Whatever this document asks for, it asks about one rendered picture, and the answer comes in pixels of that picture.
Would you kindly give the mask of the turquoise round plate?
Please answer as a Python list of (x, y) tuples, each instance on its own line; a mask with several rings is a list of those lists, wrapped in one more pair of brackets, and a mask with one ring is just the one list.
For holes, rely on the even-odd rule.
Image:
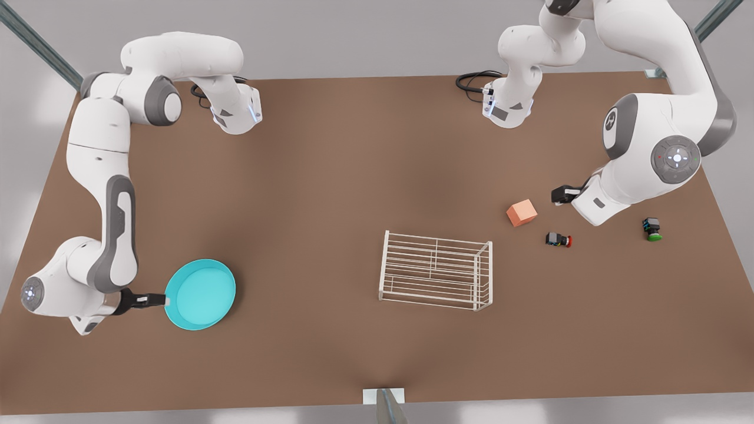
[(164, 311), (173, 325), (204, 330), (223, 319), (236, 296), (234, 274), (217, 260), (199, 259), (179, 268), (165, 290)]

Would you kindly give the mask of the orange cube block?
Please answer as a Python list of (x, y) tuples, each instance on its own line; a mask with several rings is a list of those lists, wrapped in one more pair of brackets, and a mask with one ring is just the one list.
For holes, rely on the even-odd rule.
[(538, 217), (535, 207), (530, 199), (525, 199), (516, 204), (512, 204), (506, 211), (507, 217), (511, 220), (514, 227), (531, 222)]

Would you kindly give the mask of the silver frame post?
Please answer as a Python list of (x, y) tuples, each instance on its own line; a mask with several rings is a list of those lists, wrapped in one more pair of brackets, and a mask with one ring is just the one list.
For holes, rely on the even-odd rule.
[(406, 402), (404, 388), (371, 388), (362, 390), (362, 403), (375, 405), (376, 424), (409, 424), (402, 405)]
[(43, 37), (38, 34), (6, 0), (0, 0), (0, 22), (16, 35), (29, 49), (35, 52), (64, 81), (76, 91), (81, 88), (83, 77)]
[(718, 0), (716, 5), (698, 22), (694, 28), (697, 40), (701, 43), (709, 37), (745, 0)]

